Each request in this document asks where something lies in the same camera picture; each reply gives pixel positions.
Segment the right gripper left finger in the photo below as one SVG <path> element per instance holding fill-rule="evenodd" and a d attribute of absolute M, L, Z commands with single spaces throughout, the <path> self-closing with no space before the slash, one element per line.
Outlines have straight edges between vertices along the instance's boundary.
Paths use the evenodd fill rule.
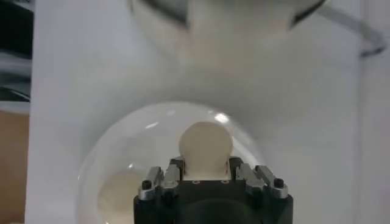
<path fill-rule="evenodd" d="M 170 159 L 165 171 L 158 166 L 152 167 L 138 188 L 138 199 L 151 201 L 165 193 L 175 195 L 184 173 L 185 162 L 181 156 Z"/>

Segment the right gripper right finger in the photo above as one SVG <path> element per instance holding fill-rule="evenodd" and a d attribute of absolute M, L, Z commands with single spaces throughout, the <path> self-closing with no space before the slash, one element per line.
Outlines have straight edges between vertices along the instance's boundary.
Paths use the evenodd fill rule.
<path fill-rule="evenodd" d="M 256 165 L 253 169 L 240 157 L 231 156 L 228 160 L 230 179 L 243 180 L 248 194 L 269 191 L 276 199 L 288 198 L 288 187 L 284 180 L 277 178 L 265 165 Z"/>

